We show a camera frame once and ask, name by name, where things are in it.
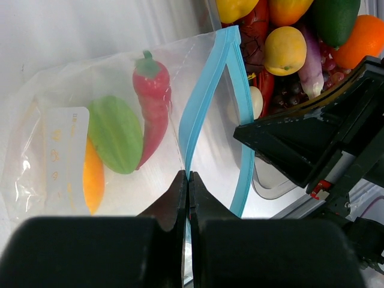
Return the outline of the clear plastic food bin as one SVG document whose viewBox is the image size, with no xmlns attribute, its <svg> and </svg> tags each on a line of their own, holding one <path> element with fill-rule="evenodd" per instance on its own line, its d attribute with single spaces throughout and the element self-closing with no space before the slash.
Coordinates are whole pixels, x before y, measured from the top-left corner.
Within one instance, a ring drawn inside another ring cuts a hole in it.
<svg viewBox="0 0 384 288">
<path fill-rule="evenodd" d="M 221 23 L 222 28 L 237 25 L 240 26 L 243 18 L 230 23 Z M 251 76 L 247 75 L 250 86 Z M 279 172 L 273 165 L 268 163 L 261 155 L 256 154 L 254 160 L 253 187 L 256 192 L 264 199 L 272 200 L 281 197 L 296 187 L 287 177 Z"/>
</svg>

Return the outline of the clear blue zip bag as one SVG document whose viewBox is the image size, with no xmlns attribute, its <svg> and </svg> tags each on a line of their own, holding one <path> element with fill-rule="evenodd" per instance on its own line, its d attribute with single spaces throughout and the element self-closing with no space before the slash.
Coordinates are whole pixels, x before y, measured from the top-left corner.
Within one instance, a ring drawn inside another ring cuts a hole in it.
<svg viewBox="0 0 384 288">
<path fill-rule="evenodd" d="M 6 218 L 136 216 L 178 171 L 200 173 L 241 216 L 253 152 L 233 138 L 253 120 L 237 26 L 138 52 L 41 71 L 2 108 Z"/>
</svg>

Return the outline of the small red pepper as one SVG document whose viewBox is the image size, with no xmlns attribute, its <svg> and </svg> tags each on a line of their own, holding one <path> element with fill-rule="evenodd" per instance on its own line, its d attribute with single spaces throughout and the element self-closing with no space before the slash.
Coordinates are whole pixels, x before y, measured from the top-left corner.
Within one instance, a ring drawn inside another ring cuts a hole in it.
<svg viewBox="0 0 384 288">
<path fill-rule="evenodd" d="M 167 131 L 172 89 L 168 69 L 148 50 L 135 62 L 132 81 L 145 121 L 143 152 L 138 164 L 141 168 L 157 150 Z"/>
</svg>

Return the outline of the yellow orange mango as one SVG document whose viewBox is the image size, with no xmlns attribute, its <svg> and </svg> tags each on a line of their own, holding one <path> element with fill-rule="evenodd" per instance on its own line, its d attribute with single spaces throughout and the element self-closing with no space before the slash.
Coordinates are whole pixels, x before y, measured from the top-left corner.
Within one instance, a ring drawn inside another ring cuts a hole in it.
<svg viewBox="0 0 384 288">
<path fill-rule="evenodd" d="M 83 194 L 91 215 L 94 215 L 100 207 L 104 188 L 104 165 L 90 138 L 87 138 L 83 166 Z"/>
</svg>

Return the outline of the orange fruit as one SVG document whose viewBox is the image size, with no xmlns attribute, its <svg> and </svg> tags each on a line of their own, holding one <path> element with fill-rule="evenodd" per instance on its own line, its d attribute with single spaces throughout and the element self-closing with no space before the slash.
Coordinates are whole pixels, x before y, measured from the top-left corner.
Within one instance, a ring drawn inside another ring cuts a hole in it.
<svg viewBox="0 0 384 288">
<path fill-rule="evenodd" d="M 331 55 L 336 64 L 354 69 L 364 57 L 378 57 L 383 51 L 383 20 L 372 15 L 360 15 L 349 39 Z"/>
</svg>

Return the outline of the white egg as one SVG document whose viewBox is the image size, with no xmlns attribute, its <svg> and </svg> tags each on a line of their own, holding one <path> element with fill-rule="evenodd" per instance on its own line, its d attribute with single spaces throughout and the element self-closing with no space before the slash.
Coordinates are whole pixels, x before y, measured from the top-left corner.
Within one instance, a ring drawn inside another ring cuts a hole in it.
<svg viewBox="0 0 384 288">
<path fill-rule="evenodd" d="M 262 114 L 263 97 L 262 97 L 260 90 L 255 86 L 250 87 L 250 95 L 251 95 L 251 100 L 252 100 L 253 116 L 254 116 L 254 120 L 256 120 Z M 226 112 L 227 112 L 227 115 L 228 115 L 230 121 L 234 124 L 237 124 L 238 119 L 237 119 L 237 115 L 236 115 L 235 108 L 234 108 L 233 104 L 229 103 L 227 105 Z"/>
</svg>

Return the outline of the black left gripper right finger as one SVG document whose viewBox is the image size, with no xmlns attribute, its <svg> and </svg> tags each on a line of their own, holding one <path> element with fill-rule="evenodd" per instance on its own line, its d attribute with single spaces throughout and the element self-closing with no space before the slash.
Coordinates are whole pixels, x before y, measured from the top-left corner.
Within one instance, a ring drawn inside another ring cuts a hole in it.
<svg viewBox="0 0 384 288">
<path fill-rule="evenodd" d="M 191 173 L 195 287 L 364 287 L 361 269 L 383 272 L 383 225 L 326 208 L 303 219 L 241 219 Z"/>
</svg>

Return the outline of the dark green avocado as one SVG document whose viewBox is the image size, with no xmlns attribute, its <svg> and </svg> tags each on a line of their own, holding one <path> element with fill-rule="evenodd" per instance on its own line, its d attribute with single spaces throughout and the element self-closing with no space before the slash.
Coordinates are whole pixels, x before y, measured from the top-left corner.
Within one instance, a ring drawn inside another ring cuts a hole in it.
<svg viewBox="0 0 384 288">
<path fill-rule="evenodd" d="M 311 5 L 314 26 L 320 39 L 339 48 L 349 39 L 361 2 L 359 0 L 315 0 Z"/>
</svg>

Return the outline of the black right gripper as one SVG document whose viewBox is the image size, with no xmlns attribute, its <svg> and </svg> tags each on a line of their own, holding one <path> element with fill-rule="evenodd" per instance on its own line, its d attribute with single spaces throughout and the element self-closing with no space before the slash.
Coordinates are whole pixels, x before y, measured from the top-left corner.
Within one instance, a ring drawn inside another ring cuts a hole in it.
<svg viewBox="0 0 384 288">
<path fill-rule="evenodd" d="M 300 187 L 325 180 L 343 152 L 352 164 L 336 181 L 352 190 L 308 217 L 347 236 L 367 287 L 383 287 L 383 61 L 368 56 L 336 87 L 281 113 L 240 125 L 234 138 Z"/>
</svg>

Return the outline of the green starfruit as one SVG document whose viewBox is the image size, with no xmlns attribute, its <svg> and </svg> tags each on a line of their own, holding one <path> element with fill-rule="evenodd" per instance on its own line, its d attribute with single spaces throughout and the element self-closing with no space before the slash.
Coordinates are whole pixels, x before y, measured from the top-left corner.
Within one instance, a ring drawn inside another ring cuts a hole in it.
<svg viewBox="0 0 384 288">
<path fill-rule="evenodd" d="M 127 102 L 107 95 L 91 101 L 88 110 L 88 135 L 102 162 L 123 175 L 135 171 L 142 157 L 143 133 Z"/>
</svg>

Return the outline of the red lobster toy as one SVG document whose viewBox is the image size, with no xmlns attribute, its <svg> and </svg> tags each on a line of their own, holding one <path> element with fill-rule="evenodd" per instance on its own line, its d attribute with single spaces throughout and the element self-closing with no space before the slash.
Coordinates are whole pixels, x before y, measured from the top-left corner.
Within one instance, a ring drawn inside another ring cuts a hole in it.
<svg viewBox="0 0 384 288">
<path fill-rule="evenodd" d="M 267 1 L 259 1 L 255 8 L 244 17 L 243 21 L 250 22 L 250 21 L 256 21 L 256 20 L 266 20 L 268 21 L 268 32 L 266 37 L 268 36 L 269 33 L 269 7 L 268 7 L 268 2 Z M 263 97 L 263 110 L 261 114 L 261 118 L 265 117 L 268 114 L 268 108 L 269 104 L 272 99 L 272 93 L 274 91 L 274 84 L 275 84 L 275 79 L 274 76 L 267 72 L 265 67 L 259 74 L 248 74 L 249 76 L 252 77 L 250 80 L 250 83 L 252 86 L 257 87 Z"/>
</svg>

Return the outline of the red grape bunch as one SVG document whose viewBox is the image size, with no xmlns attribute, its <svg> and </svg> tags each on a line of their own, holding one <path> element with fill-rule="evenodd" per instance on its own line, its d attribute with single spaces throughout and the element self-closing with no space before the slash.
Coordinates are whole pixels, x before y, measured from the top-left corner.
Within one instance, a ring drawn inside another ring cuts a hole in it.
<svg viewBox="0 0 384 288">
<path fill-rule="evenodd" d="M 351 69 L 345 69 L 338 66 L 331 55 L 331 48 L 322 40 L 319 40 L 319 45 L 324 79 L 322 91 L 325 92 L 344 80 L 350 74 Z"/>
</svg>

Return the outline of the dark purple grape bunch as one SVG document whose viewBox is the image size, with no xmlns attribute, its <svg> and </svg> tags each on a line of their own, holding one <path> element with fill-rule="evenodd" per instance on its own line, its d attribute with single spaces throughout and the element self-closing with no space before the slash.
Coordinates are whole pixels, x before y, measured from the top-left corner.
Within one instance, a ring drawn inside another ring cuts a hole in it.
<svg viewBox="0 0 384 288">
<path fill-rule="evenodd" d="M 308 100 L 308 95 L 302 89 L 298 73 L 288 76 L 275 76 L 269 113 L 273 115 Z"/>
</svg>

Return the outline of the small yellow peach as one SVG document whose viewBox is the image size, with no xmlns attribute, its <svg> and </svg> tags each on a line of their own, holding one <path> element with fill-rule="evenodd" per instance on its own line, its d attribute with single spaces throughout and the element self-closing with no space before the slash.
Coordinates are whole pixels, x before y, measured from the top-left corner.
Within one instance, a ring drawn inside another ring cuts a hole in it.
<svg viewBox="0 0 384 288">
<path fill-rule="evenodd" d="M 307 44 L 303 34 L 292 26 L 273 30 L 265 41 L 265 69 L 275 76 L 298 72 L 305 64 Z"/>
</svg>

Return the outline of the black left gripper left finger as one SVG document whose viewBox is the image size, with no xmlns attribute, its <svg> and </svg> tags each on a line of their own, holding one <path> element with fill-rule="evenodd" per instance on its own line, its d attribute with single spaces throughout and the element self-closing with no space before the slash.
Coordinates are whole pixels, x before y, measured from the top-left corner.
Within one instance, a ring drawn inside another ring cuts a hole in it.
<svg viewBox="0 0 384 288">
<path fill-rule="evenodd" d="M 35 217 L 1 257 L 2 287 L 182 287 L 187 176 L 135 217 Z"/>
</svg>

